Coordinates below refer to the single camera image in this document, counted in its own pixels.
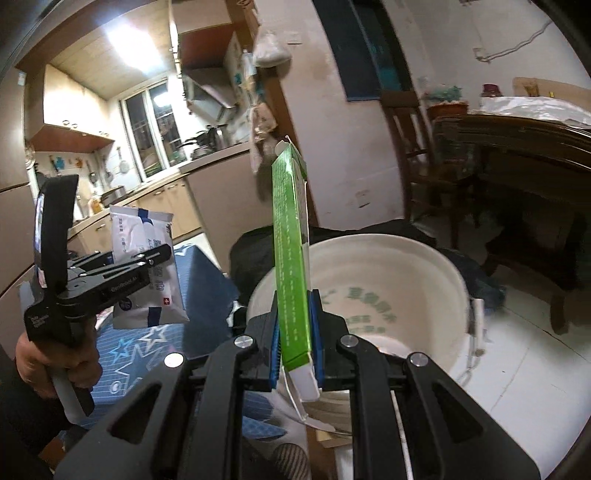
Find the kitchen cabinet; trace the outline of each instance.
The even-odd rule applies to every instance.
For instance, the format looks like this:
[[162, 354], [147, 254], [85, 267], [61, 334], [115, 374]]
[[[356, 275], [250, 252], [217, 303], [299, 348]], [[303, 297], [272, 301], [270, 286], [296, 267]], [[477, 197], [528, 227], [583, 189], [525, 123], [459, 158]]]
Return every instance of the kitchen cabinet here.
[[85, 253], [88, 254], [96, 251], [109, 252], [113, 250], [111, 227], [111, 216], [107, 215], [82, 230], [78, 236], [85, 248]]
[[25, 135], [37, 151], [90, 153], [107, 146], [107, 103], [57, 68], [28, 82]]
[[172, 207], [173, 238], [185, 235], [201, 227], [193, 198], [183, 179], [166, 185], [166, 195]]
[[172, 213], [173, 239], [201, 227], [193, 199], [183, 179], [173, 181], [141, 197], [137, 200], [137, 205], [146, 210]]
[[0, 292], [33, 264], [35, 204], [29, 185], [0, 193]]
[[12, 359], [14, 349], [21, 333], [25, 331], [25, 324], [22, 321], [21, 300], [18, 291], [21, 284], [30, 281], [34, 275], [34, 267], [29, 268], [22, 276], [10, 285], [10, 288], [0, 297], [0, 345]]
[[23, 80], [22, 72], [9, 69], [0, 83], [0, 191], [28, 183], [22, 131], [25, 93]]
[[[169, 182], [138, 199], [127, 203], [123, 201], [119, 205], [143, 208], [153, 212], [172, 213], [173, 240], [201, 228], [189, 186], [183, 179]], [[113, 249], [111, 235], [111, 216], [107, 214], [71, 237], [68, 240], [68, 250], [75, 251], [80, 255], [97, 250], [107, 252]]]
[[155, 212], [172, 212], [173, 206], [166, 195], [166, 186], [144, 195], [138, 199], [139, 208], [153, 210]]
[[178, 35], [232, 22], [226, 2], [220, 0], [171, 2], [171, 17]]
[[248, 152], [203, 167], [187, 180], [207, 240], [222, 271], [229, 272], [236, 240], [273, 223], [271, 194], [261, 198]]

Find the bottle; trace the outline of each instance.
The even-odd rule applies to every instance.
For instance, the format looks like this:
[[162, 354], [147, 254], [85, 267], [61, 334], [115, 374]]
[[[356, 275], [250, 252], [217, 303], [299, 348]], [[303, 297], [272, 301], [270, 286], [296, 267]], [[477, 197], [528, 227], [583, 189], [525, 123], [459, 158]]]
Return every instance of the bottle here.
[[96, 190], [92, 190], [92, 196], [90, 200], [88, 200], [88, 213], [90, 215], [94, 215], [95, 213], [99, 213], [103, 211], [105, 208], [103, 204], [100, 202], [100, 197], [97, 194]]
[[490, 98], [490, 97], [502, 97], [503, 94], [499, 90], [499, 86], [495, 85], [494, 83], [485, 83], [482, 86], [482, 93], [480, 94], [482, 98]]

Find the ceiling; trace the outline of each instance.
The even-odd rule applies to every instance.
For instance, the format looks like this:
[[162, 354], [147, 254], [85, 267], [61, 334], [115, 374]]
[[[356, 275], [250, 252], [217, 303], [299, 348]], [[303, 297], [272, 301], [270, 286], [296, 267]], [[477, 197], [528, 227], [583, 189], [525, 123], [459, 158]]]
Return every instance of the ceiling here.
[[[121, 21], [150, 35], [162, 59], [160, 67], [143, 73], [129, 67], [121, 59], [106, 35], [110, 28]], [[167, 1], [157, 0], [93, 30], [63, 50], [50, 63], [108, 100], [151, 77], [174, 70], [171, 47]]]

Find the white floor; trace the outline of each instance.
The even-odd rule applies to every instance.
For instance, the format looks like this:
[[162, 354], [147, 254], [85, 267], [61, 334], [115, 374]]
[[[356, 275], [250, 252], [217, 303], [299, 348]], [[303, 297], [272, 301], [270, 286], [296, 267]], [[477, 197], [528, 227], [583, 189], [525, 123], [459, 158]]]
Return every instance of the white floor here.
[[[445, 218], [424, 219], [421, 227], [439, 246], [449, 246]], [[500, 230], [492, 221], [475, 229], [466, 219], [460, 249], [482, 263], [485, 243]], [[565, 311], [571, 325], [559, 336], [550, 326], [551, 291], [542, 278], [505, 267], [494, 277], [507, 289], [505, 307], [488, 318], [487, 351], [465, 389], [529, 453], [545, 478], [591, 414], [591, 292], [569, 295]], [[456, 364], [454, 378], [465, 369], [466, 358]]]

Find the wet wipes package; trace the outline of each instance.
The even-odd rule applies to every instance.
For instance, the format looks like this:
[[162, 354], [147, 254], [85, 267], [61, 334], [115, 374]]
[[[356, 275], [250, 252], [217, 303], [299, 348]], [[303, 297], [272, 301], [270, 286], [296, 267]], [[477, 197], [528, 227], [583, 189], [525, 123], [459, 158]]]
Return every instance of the wet wipes package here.
[[[173, 247], [172, 213], [112, 206], [111, 219], [115, 262], [164, 243]], [[150, 285], [121, 300], [113, 311], [113, 326], [116, 329], [146, 328], [188, 321], [174, 255], [167, 262], [151, 268]]]

